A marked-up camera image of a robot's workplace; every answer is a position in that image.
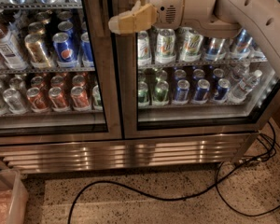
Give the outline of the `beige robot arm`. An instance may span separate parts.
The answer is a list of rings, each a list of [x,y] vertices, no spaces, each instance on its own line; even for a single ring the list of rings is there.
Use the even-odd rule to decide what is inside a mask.
[[[234,38],[241,29],[255,39],[280,79],[280,3],[277,0],[131,0],[133,7],[112,17],[118,35],[155,26],[190,27],[215,38]]]

